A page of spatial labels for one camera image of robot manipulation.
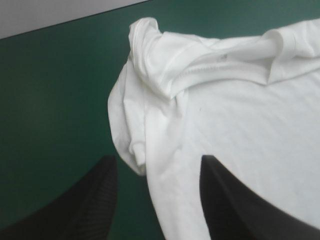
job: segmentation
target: dark green background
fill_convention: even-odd
[[[208,38],[260,35],[320,17],[317,0],[152,0],[0,40],[0,228],[46,205],[103,155],[116,155],[108,95],[129,25]],[[147,181],[118,157],[109,239],[163,240]]]

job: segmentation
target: white t-shirt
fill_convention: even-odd
[[[121,158],[147,176],[167,240],[209,240],[202,155],[281,210],[320,228],[320,19],[228,39],[130,26],[109,96]]]

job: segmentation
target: green surface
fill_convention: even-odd
[[[116,155],[107,98],[129,54],[129,25],[208,38],[260,35],[320,17],[316,0],[152,0],[0,40],[0,228],[52,201]],[[110,240],[163,240],[145,177],[118,157]]]

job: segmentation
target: t-shirt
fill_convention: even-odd
[[[320,228],[320,19],[227,39],[130,26],[108,100],[114,145],[139,175],[167,240],[209,240],[202,155]]]

